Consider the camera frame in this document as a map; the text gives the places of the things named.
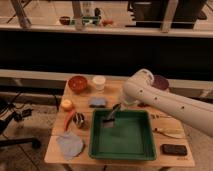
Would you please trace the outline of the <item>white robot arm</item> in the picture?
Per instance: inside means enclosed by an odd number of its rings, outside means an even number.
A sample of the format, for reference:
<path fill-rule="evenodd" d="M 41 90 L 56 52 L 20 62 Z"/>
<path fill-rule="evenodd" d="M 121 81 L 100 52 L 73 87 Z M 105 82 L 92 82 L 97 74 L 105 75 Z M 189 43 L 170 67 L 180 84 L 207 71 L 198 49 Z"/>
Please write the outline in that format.
<path fill-rule="evenodd" d="M 120 98 L 126 105 L 140 101 L 213 137 L 213 105 L 153 87 L 154 75 L 141 69 L 122 85 Z"/>

